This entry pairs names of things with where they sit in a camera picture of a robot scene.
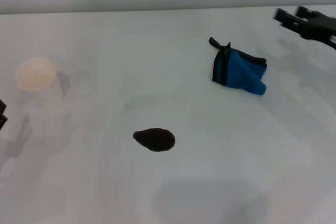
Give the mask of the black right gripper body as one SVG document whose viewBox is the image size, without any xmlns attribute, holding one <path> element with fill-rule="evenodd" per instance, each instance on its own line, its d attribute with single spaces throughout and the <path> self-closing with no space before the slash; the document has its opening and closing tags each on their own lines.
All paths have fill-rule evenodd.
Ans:
<svg viewBox="0 0 336 224">
<path fill-rule="evenodd" d="M 335 49 L 335 18 L 319 16 L 307 19 L 301 37 Z"/>
</svg>

